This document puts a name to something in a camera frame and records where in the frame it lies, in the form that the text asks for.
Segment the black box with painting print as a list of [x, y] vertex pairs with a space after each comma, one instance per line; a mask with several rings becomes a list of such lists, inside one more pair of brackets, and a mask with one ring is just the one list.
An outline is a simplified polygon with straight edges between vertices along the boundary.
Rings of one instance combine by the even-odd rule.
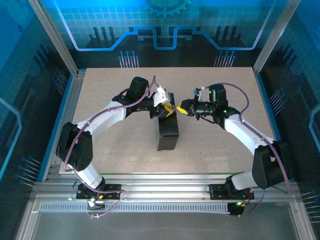
[[171, 151], [176, 148], [179, 139], [177, 113], [173, 111], [168, 117], [157, 118], [156, 148], [158, 151]]

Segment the blue table edge strip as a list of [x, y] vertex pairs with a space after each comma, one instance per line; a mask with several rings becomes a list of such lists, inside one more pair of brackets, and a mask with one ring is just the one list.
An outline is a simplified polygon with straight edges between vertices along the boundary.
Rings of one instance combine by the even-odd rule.
[[74, 77], [72, 75], [70, 75], [70, 77], [69, 77], [69, 79], [67, 81], [67, 85], [66, 85], [66, 88], [65, 88], [62, 100], [61, 100], [61, 104], [60, 104], [60, 107], [59, 107], [59, 110], [58, 110], [54, 125], [53, 125], [51, 136], [50, 136], [50, 139], [49, 139], [49, 142], [48, 142], [45, 154], [44, 154], [44, 158], [43, 158], [43, 161], [42, 161], [42, 164], [41, 164], [41, 167], [40, 167], [36, 182], [42, 182], [43, 179], [44, 179], [45, 171], [46, 171], [47, 165], [48, 165], [49, 160], [50, 160], [51, 152], [53, 150], [53, 146], [54, 146], [54, 142], [55, 142], [56, 135], [57, 135], [57, 132], [58, 132], [59, 124], [62, 121], [63, 110], [64, 110], [66, 102], [67, 102], [67, 97], [68, 97], [70, 88], [72, 86], [73, 79], [74, 79]]
[[259, 88], [259, 91], [260, 91], [260, 94], [262, 97], [262, 102], [264, 104], [264, 108], [265, 108], [265, 111], [266, 111], [266, 114], [268, 117], [268, 121], [269, 121], [271, 130], [272, 130], [273, 136], [276, 140], [281, 140], [281, 135], [280, 135], [277, 123], [276, 123], [275, 116], [274, 116], [272, 108], [271, 108], [271, 104], [269, 102], [267, 91], [266, 91], [265, 85], [263, 83], [262, 77], [259, 73], [256, 75], [256, 81], [258, 84], [258, 88]]

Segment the black controller box with LED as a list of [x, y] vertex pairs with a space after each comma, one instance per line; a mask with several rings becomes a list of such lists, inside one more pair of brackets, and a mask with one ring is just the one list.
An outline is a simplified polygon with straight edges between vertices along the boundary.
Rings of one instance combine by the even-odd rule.
[[241, 216], [244, 213], [246, 204], [244, 202], [228, 202], [227, 210], [231, 216]]

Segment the grey metal panel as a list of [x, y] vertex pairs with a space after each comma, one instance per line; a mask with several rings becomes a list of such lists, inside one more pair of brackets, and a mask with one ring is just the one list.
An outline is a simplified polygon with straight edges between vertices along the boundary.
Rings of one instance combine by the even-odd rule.
[[116, 212], [92, 219], [60, 202], [35, 201], [14, 240], [320, 240], [299, 201], [263, 202], [238, 216], [204, 212]]

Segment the aluminium side rail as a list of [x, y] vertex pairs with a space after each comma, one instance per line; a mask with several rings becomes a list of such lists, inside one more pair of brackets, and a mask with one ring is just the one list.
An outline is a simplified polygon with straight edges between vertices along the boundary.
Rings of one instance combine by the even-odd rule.
[[62, 127], [65, 123], [71, 122], [73, 120], [85, 74], [86, 74], [86, 69], [80, 69], [77, 76], [73, 77], [73, 83], [72, 83], [71, 88], [68, 93], [67, 102], [66, 102], [64, 110], [63, 110], [61, 122], [58, 127], [58, 131], [57, 131], [55, 141], [53, 144], [53, 149], [51, 151], [49, 162], [46, 167], [42, 182], [44, 182], [46, 180], [48, 173], [49, 173], [49, 168], [52, 164], [52, 161], [55, 160], [56, 148], [58, 145], [58, 141], [59, 141]]

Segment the aluminium frame crossbeam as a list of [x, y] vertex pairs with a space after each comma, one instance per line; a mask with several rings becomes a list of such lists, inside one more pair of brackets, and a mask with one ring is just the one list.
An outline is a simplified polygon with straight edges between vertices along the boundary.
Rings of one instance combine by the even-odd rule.
[[[209, 184], [224, 184], [227, 174], [104, 174], [107, 184], [120, 184], [125, 198], [130, 201], [171, 202], [209, 201]], [[50, 172], [41, 182], [35, 182], [33, 191], [48, 198], [74, 198], [73, 174]]]

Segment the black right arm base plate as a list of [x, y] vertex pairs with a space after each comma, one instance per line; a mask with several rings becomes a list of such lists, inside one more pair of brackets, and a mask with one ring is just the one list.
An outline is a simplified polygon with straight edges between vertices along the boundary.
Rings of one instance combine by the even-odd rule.
[[255, 195], [250, 188], [228, 193], [224, 184], [208, 184], [204, 188], [211, 200], [254, 200]]

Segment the aluminium frame post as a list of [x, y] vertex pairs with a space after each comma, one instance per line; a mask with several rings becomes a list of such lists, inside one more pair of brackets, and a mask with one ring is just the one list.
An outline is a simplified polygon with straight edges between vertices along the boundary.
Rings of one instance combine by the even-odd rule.
[[52, 18], [50, 17], [50, 14], [48, 13], [46, 7], [41, 0], [28, 0], [28, 2], [31, 5], [36, 16], [38, 17], [39, 21], [41, 22], [42, 26], [44, 27], [54, 47], [58, 51], [70, 74], [73, 77], [76, 77], [78, 75], [78, 68]]
[[262, 70], [263, 66], [265, 65], [266, 61], [271, 55], [274, 47], [276, 46], [278, 40], [284, 33], [289, 21], [291, 20], [300, 2], [301, 0], [287, 0], [287, 3], [283, 11], [281, 12], [255, 64], [252, 67], [255, 76], [257, 76]]

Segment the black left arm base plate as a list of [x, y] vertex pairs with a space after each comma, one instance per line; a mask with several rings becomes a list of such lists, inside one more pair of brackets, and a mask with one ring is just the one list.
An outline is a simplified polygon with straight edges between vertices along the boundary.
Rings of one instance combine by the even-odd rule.
[[100, 184], [96, 191], [89, 189], [83, 183], [79, 184], [76, 190], [77, 200], [119, 200], [120, 184]]

